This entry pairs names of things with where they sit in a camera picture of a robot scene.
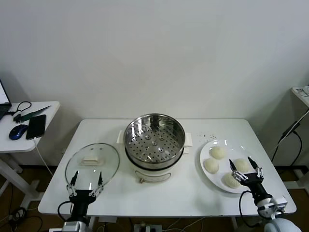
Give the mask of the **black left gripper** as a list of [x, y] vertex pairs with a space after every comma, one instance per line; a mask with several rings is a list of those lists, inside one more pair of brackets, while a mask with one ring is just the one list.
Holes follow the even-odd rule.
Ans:
[[70, 182], [67, 184], [69, 200], [73, 204], [71, 217], [85, 217], [88, 207], [92, 204], [104, 189], [102, 172], [99, 173], [97, 187], [94, 187], [93, 182], [89, 183], [89, 190], [76, 190], [75, 183], [79, 171], [76, 171]]

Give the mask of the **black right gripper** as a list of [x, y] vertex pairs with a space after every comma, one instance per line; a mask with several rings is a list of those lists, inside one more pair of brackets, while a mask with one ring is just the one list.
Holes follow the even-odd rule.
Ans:
[[232, 176], [238, 182], [241, 182], [241, 185], [246, 186], [250, 189], [254, 202], [260, 202], [264, 199], [269, 198], [269, 194], [266, 192], [265, 188], [262, 185], [262, 182], [264, 180], [263, 168], [259, 167], [251, 157], [248, 157], [248, 160], [253, 169], [255, 170], [255, 173], [242, 174], [241, 172], [237, 171], [233, 161], [229, 159]]

